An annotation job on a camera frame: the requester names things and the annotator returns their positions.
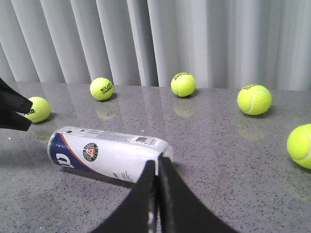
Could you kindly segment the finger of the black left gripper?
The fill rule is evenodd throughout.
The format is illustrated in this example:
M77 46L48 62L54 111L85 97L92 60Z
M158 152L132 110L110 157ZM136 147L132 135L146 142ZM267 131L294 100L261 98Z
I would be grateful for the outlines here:
M0 128L18 131L28 131L32 121L19 113L28 113L32 102L27 101L21 105L0 104Z
M12 89L0 79L0 109L18 113L29 113L32 102Z

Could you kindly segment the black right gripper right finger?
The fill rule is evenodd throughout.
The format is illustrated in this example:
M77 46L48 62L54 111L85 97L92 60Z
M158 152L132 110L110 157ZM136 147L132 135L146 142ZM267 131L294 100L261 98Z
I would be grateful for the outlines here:
M235 233L192 193L172 161L158 162L159 206L163 233Z

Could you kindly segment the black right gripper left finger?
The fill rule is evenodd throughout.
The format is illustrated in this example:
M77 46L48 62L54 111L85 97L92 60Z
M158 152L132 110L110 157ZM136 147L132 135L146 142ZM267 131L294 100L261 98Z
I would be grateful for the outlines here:
M94 233L154 233L156 231L155 161L145 163L142 174L119 207Z

